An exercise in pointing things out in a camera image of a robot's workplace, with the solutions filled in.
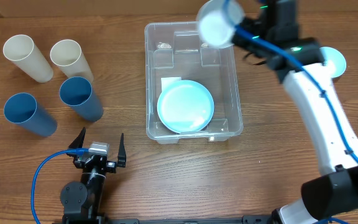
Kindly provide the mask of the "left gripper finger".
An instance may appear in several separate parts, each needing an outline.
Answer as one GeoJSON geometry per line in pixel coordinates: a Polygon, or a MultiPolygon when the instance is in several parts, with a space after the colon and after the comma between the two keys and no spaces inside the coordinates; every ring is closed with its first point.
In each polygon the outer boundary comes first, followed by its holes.
{"type": "Polygon", "coordinates": [[[80,131],[79,135],[73,140],[73,142],[69,145],[69,149],[79,149],[83,147],[83,142],[86,135],[86,128],[83,127],[83,129],[80,131]]]}
{"type": "Polygon", "coordinates": [[[124,146],[124,134],[121,134],[120,143],[119,143],[119,151],[117,155],[117,166],[125,167],[126,166],[126,150],[124,146]]]}

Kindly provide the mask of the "grey bowl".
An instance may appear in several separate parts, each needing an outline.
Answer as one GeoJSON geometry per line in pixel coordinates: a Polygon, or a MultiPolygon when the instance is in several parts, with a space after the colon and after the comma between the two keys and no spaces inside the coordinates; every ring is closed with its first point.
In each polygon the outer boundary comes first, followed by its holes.
{"type": "Polygon", "coordinates": [[[227,11],[224,10],[225,0],[210,0],[198,11],[197,30],[200,39],[217,49],[233,45],[234,26],[245,18],[245,12],[237,1],[228,1],[227,11]]]}

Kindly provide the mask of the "light blue plate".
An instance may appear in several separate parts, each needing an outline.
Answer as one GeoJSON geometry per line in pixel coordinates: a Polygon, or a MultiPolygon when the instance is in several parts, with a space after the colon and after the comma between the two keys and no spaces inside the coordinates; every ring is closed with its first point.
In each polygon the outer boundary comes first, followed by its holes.
{"type": "Polygon", "coordinates": [[[212,120],[214,100],[204,85],[180,80],[161,92],[157,113],[161,122],[174,133],[197,132],[212,120]]]}

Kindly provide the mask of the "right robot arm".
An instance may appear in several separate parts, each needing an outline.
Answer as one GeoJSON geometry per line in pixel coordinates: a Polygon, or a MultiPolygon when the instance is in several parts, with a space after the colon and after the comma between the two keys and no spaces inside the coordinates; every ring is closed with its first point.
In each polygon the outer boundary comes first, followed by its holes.
{"type": "Polygon", "coordinates": [[[320,176],[301,186],[297,201],[274,210],[270,223],[326,223],[358,209],[358,138],[337,97],[319,42],[300,38],[295,19],[231,22],[232,42],[264,58],[299,109],[320,176]]]}

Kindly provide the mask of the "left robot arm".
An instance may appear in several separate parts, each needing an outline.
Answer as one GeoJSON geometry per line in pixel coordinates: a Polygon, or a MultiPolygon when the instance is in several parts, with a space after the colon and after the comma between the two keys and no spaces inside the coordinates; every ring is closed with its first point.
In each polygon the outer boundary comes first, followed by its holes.
{"type": "Polygon", "coordinates": [[[99,212],[104,181],[107,173],[115,173],[118,167],[126,166],[124,135],[121,135],[116,161],[108,159],[109,144],[93,142],[89,148],[83,147],[86,129],[69,145],[67,155],[73,164],[82,170],[78,182],[70,182],[61,190],[60,201],[63,205],[63,223],[100,223],[109,222],[108,217],[99,212]]]}

